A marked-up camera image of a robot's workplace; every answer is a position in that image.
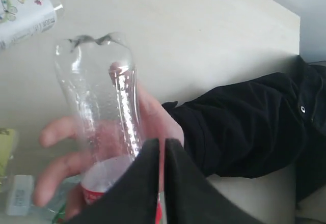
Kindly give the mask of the open bare human hand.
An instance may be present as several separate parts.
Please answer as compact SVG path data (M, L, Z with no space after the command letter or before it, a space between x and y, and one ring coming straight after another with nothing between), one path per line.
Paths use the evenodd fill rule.
M169 115L160 102L148 93L139 82L136 85L142 138L159 139L159 191L163 191L165 141L168 138L174 138L183 144L184 133L181 126ZM39 143L48 148L64 139L76 139L77 136L78 129L75 119L62 117L50 122L41 131ZM117 126L113 122L100 123L97 131L89 137L95 141L96 144L93 148L102 157L110 158L127 152L127 148L118 143L123 138L123 134L117 131ZM39 207L47 205L63 180L81 174L86 166L86 159L85 152L76 151L53 160L38 177L33 194L34 204ZM77 185L67 196L66 219L71 219L79 214L85 206L83 188L81 185Z

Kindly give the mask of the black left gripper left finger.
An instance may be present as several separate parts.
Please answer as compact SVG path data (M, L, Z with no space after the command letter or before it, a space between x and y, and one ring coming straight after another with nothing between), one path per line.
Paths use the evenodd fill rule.
M159 141L144 142L135 159L124 155L92 166L81 187L87 206L68 223L159 223Z

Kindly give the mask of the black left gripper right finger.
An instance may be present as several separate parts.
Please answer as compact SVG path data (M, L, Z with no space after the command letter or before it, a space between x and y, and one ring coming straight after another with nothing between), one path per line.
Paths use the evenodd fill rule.
M205 178L180 142L166 140L168 223L294 223L295 182L288 166L263 177Z

